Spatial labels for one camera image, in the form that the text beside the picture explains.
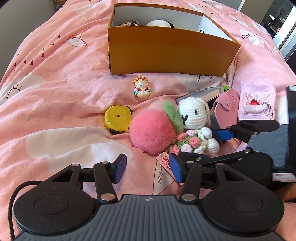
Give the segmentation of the person's right hand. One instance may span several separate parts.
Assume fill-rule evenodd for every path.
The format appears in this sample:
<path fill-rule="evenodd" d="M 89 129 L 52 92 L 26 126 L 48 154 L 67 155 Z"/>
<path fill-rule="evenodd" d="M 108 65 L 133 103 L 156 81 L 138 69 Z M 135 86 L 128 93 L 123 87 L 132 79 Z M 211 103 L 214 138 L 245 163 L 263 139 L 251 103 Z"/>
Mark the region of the person's right hand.
<path fill-rule="evenodd" d="M 296 198 L 296 183 L 289 183 L 275 191 L 275 194 L 280 197 L 282 201 L 291 201 Z"/>

